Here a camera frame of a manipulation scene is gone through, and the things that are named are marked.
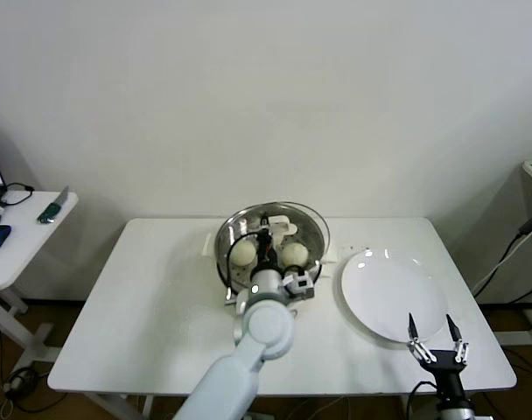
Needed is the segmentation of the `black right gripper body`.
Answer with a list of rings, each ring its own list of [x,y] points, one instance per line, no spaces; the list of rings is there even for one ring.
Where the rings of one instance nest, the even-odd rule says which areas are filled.
[[[441,399],[465,399],[466,394],[460,380],[460,373],[466,365],[456,362],[454,351],[433,351],[436,361],[423,361],[423,369],[435,379],[437,394]]]

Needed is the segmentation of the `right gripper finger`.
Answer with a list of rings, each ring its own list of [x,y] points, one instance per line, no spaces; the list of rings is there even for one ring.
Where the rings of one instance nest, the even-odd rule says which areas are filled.
[[[412,314],[409,314],[408,325],[409,342],[408,348],[414,357],[420,362],[425,364],[432,364],[437,362],[437,357],[425,346],[425,344],[419,339],[417,326]]]
[[[458,326],[450,315],[447,315],[447,324],[453,340],[454,360],[456,363],[466,363],[469,344],[464,342]]]

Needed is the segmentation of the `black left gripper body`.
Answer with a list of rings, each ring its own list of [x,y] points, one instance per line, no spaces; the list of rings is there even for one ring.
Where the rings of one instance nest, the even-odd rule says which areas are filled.
[[[269,235],[259,235],[257,237],[258,249],[256,251],[257,264],[253,271],[275,270],[279,271],[277,252],[272,245],[272,239]]]

